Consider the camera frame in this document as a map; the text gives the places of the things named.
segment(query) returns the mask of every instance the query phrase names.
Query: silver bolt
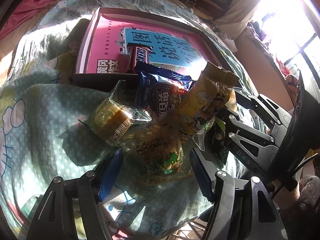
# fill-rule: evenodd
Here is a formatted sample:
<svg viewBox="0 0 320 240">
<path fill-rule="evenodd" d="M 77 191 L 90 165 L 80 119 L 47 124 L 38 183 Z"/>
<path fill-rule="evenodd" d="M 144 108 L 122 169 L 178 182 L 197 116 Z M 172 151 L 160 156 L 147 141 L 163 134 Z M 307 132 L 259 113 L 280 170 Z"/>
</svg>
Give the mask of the silver bolt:
<svg viewBox="0 0 320 240">
<path fill-rule="evenodd" d="M 252 180 L 254 183 L 259 183 L 259 182 L 260 182 L 260 179 L 259 179 L 258 177 L 256 177 L 256 176 L 253 176 L 253 177 L 251 178 L 251 180 Z"/>
<path fill-rule="evenodd" d="M 217 174 L 220 177 L 225 177 L 227 175 L 225 171 L 218 171 Z"/>
<path fill-rule="evenodd" d="M 94 171 L 88 171 L 85 175 L 87 176 L 87 177 L 93 177 L 94 176 Z"/>
<path fill-rule="evenodd" d="M 53 182 L 54 183 L 59 183 L 61 181 L 61 177 L 55 177 L 54 179 L 53 179 Z"/>
</svg>

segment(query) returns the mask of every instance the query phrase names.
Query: white curtain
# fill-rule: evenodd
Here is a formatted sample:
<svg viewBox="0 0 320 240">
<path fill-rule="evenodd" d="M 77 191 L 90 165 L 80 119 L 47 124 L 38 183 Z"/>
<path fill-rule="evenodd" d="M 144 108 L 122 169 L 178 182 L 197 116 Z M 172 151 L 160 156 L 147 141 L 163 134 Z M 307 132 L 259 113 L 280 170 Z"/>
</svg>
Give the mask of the white curtain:
<svg viewBox="0 0 320 240">
<path fill-rule="evenodd" d="M 233 0 L 230 10 L 215 23 L 230 39 L 235 40 L 245 29 L 261 0 Z"/>
</svg>

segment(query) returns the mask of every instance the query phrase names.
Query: cartoon print fabric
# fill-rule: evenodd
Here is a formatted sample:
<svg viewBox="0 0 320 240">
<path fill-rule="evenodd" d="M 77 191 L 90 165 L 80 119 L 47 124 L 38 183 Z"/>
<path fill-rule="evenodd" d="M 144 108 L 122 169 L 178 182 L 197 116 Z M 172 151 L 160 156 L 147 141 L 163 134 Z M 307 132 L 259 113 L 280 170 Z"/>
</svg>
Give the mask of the cartoon print fabric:
<svg viewBox="0 0 320 240">
<path fill-rule="evenodd" d="M 10 228 L 25 239 L 42 195 L 55 176 L 78 178 L 112 151 L 79 120 L 85 120 L 107 96 L 76 87 L 73 69 L 88 20 L 100 6 L 149 11 L 179 17 L 215 42 L 252 91 L 233 55 L 196 18 L 163 0 L 64 0 L 21 38 L 8 80 L 0 88 L 0 204 Z M 243 116 L 252 123 L 248 111 Z M 188 153 L 195 147 L 189 140 Z M 232 155 L 223 168 L 239 177 L 244 168 Z M 161 239 L 211 206 L 194 176 L 162 186 L 137 186 L 136 170 L 124 162 L 111 195 L 101 208 L 113 239 Z M 76 200 L 74 214 L 85 239 Z"/>
</svg>

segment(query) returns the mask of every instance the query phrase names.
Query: black cable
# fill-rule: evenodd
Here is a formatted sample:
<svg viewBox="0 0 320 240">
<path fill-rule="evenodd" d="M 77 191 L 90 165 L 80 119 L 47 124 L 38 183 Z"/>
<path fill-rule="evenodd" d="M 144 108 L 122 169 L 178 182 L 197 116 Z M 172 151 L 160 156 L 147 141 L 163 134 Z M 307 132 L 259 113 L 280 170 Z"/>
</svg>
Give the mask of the black cable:
<svg viewBox="0 0 320 240">
<path fill-rule="evenodd" d="M 315 153 L 311 157 L 307 158 L 302 163 L 300 163 L 300 165 L 297 168 L 295 168 L 294 171 L 292 172 L 292 176 L 296 174 L 304 165 L 306 165 L 308 162 L 312 161 L 315 157 L 317 157 L 317 155 L 318 153 Z M 281 184 L 280 187 L 277 188 L 277 190 L 273 193 L 271 199 L 273 199 L 282 188 L 283 188 L 283 184 Z"/>
</svg>

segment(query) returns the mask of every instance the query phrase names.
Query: cardboard box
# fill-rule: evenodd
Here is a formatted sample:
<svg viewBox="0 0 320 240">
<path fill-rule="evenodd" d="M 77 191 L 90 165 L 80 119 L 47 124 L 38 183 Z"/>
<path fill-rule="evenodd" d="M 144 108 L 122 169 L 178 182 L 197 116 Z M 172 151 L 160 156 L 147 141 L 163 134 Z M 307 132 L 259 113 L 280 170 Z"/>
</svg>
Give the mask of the cardboard box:
<svg viewBox="0 0 320 240">
<path fill-rule="evenodd" d="M 149 45 L 150 63 L 197 79 L 210 61 L 232 71 L 223 55 L 200 30 L 167 17 L 141 11 L 98 8 L 82 39 L 76 63 L 78 86 L 111 91 L 118 80 L 136 88 L 127 74 L 128 43 Z"/>
</svg>

